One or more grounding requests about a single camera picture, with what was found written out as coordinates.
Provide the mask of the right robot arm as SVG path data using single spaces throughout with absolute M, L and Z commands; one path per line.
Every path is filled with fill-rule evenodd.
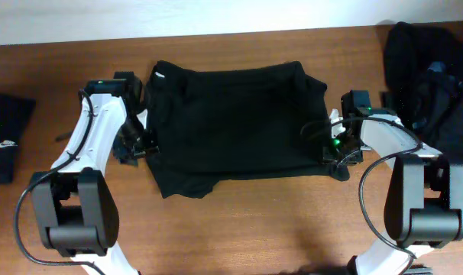
M 331 136 L 324 161 L 337 177 L 362 161 L 365 149 L 379 155 L 358 184 L 361 212 L 376 241 L 353 256 L 340 274 L 431 274 L 418 258 L 463 239 L 463 161 L 446 157 L 405 128 L 396 113 L 373 108 L 368 92 L 341 97 L 327 129 Z M 384 232 L 367 213 L 364 187 L 370 172 L 385 163 L 392 170 L 384 205 Z

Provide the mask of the black t-shirt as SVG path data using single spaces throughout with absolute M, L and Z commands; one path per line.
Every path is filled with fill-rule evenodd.
M 327 86 L 300 62 L 198 72 L 161 60 L 147 88 L 158 146 L 147 164 L 165 198 L 201 199 L 223 180 L 350 177 L 323 158 Z

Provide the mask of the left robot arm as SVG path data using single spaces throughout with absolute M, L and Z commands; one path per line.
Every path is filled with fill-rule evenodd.
M 81 112 L 70 139 L 48 171 L 31 177 L 31 197 L 42 245 L 62 266 L 88 274 L 136 274 L 118 244 L 119 214 L 105 181 L 110 156 L 122 163 L 158 150 L 148 124 L 150 95 L 133 72 L 87 82 L 79 91 Z

